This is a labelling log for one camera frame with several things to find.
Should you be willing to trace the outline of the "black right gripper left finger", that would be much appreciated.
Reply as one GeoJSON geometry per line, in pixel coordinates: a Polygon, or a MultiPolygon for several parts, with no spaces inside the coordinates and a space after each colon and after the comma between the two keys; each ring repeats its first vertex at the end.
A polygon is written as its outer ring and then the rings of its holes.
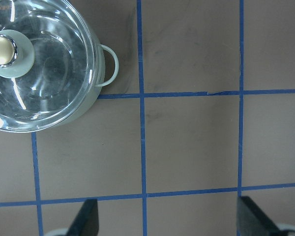
{"type": "Polygon", "coordinates": [[[99,214],[97,199],[86,200],[69,227],[67,236],[97,236],[99,214]]]}

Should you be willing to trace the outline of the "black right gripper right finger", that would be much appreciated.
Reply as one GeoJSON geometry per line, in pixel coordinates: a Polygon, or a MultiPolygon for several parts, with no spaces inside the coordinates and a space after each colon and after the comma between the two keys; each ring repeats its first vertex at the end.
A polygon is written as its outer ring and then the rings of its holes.
{"type": "Polygon", "coordinates": [[[236,226],[241,236],[280,236],[282,231],[248,196],[237,198],[236,226]]]}

